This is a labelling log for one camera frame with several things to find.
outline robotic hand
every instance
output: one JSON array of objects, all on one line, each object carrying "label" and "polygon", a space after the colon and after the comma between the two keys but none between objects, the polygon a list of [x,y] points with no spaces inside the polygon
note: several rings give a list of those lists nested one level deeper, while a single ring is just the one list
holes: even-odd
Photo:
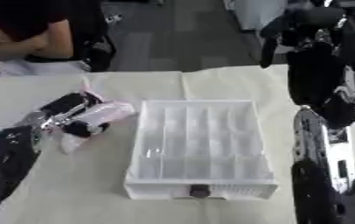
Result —
[{"label": "robotic hand", "polygon": [[134,108],[127,103],[103,102],[88,92],[71,93],[0,131],[0,203],[26,177],[40,155],[45,136],[56,129],[62,130],[62,145],[73,151],[78,143],[105,131],[111,121],[134,113]]},{"label": "robotic hand", "polygon": [[292,182],[297,222],[355,223],[355,1],[294,4],[261,31],[262,67],[288,52],[295,121]]}]

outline white table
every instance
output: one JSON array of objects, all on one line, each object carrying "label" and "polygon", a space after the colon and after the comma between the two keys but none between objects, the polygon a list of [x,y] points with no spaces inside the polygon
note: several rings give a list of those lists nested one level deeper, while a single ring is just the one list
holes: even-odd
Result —
[{"label": "white table", "polygon": [[136,129],[132,118],[114,123],[73,155],[61,154],[54,143],[46,147],[28,178],[0,206],[0,224],[295,223],[290,166],[297,107],[288,97],[285,66],[0,78],[0,129],[81,88],[84,79],[96,92],[137,109],[147,99],[255,100],[280,189],[267,201],[130,200],[122,181]]}]

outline plastic bag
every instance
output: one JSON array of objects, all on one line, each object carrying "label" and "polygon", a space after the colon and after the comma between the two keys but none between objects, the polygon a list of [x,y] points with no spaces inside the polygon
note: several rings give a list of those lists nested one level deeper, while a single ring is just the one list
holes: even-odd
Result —
[{"label": "plastic bag", "polygon": [[112,101],[97,104],[74,116],[71,122],[62,128],[62,151],[66,154],[72,153],[89,138],[107,130],[111,122],[132,116],[135,112],[134,107],[128,103]]}]

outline floor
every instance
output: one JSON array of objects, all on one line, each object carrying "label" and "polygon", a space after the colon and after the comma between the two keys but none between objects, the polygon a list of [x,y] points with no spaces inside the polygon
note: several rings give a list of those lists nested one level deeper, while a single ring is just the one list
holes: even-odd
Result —
[{"label": "floor", "polygon": [[255,33],[240,30],[223,0],[166,0],[164,6],[114,2],[103,9],[124,16],[110,29],[118,49],[111,71],[189,72],[258,64]]}]

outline person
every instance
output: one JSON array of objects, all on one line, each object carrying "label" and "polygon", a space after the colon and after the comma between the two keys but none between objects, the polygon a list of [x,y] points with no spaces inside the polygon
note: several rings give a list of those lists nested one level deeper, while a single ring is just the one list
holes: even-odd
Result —
[{"label": "person", "polygon": [[89,5],[100,0],[0,0],[0,61],[81,60],[100,19]]},{"label": "person", "polygon": [[0,60],[68,60],[73,40],[67,0],[0,0]]}]

